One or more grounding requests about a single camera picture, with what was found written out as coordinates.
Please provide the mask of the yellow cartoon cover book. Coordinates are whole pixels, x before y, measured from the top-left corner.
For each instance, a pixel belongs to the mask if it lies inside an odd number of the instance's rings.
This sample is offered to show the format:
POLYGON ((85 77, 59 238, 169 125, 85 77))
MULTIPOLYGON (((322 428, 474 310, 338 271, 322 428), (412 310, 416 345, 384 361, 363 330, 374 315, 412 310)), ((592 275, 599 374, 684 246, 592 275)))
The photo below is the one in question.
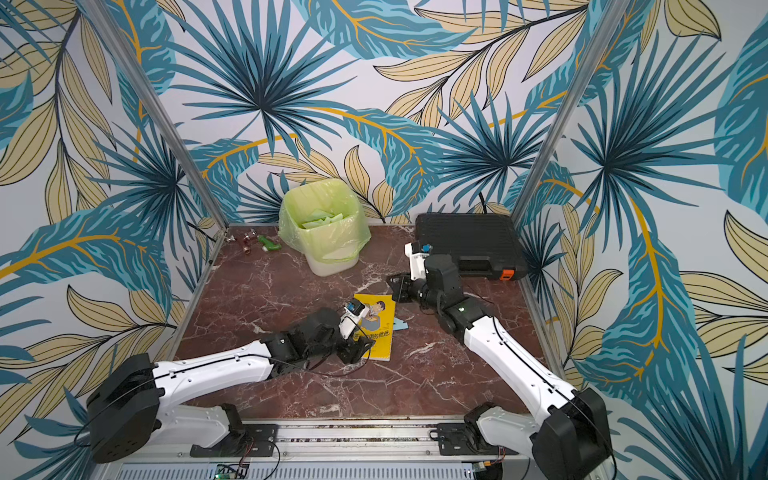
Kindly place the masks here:
POLYGON ((368 308, 360 327, 375 341, 369 359, 388 362, 392 355, 396 303, 390 295, 356 294, 354 298, 368 308))

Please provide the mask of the light blue sticky note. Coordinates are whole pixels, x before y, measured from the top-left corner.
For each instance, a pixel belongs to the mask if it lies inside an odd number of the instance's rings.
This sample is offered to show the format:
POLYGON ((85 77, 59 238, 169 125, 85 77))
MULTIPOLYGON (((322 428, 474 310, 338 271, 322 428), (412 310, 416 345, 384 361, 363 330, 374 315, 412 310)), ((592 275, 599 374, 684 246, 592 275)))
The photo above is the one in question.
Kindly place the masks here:
POLYGON ((394 331, 399 331, 399 330, 406 330, 406 329, 408 329, 408 328, 409 328, 409 325, 408 325, 408 323, 407 323, 407 322, 405 322, 405 321, 402 321, 402 320, 400 320, 400 319, 398 319, 398 318, 395 318, 395 319, 393 320, 393 330, 394 330, 394 331))

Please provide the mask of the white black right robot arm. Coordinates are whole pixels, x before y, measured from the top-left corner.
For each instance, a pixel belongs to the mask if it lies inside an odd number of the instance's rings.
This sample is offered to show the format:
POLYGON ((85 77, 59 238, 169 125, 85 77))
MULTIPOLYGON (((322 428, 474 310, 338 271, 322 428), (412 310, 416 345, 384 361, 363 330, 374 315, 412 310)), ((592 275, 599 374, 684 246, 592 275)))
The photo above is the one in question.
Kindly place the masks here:
POLYGON ((547 479, 586 479, 615 462, 604 400, 577 390, 539 362, 504 329, 481 299, 464 292, 445 254, 408 251, 408 273, 388 277, 397 303, 432 311, 440 327, 484 360, 520 398, 530 416, 481 406, 465 421, 481 442, 531 459, 547 479))

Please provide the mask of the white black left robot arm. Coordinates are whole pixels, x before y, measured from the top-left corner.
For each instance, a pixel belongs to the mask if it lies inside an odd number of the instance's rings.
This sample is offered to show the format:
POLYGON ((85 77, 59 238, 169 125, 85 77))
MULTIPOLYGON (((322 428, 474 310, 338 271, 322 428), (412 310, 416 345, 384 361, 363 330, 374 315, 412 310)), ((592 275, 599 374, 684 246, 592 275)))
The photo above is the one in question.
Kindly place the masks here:
POLYGON ((134 355, 87 400, 89 448, 95 462, 110 463, 136 452, 169 424, 161 416, 197 397, 308 369, 314 358, 336 355, 359 362, 374 340, 347 311, 320 309, 292 328, 245 346, 180 361, 153 363, 134 355))

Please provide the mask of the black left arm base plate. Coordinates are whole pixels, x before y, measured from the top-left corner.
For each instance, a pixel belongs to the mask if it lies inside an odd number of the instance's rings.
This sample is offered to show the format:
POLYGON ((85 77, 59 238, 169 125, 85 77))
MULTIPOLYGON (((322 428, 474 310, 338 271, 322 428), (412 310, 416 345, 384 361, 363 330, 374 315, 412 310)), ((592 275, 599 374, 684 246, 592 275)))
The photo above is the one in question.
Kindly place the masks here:
POLYGON ((244 424, 212 447, 193 445, 192 458, 267 458, 275 453, 277 424, 244 424))

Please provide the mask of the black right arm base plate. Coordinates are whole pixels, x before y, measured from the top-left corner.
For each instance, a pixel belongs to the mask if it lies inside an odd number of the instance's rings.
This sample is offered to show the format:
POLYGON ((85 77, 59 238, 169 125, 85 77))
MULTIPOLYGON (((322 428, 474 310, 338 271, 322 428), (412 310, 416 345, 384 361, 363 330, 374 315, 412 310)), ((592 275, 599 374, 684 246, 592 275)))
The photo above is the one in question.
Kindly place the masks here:
POLYGON ((429 433, 438 443, 441 456, 486 455, 501 457, 514 455, 516 451, 493 446, 483 439, 477 427, 463 422, 439 423, 429 433))

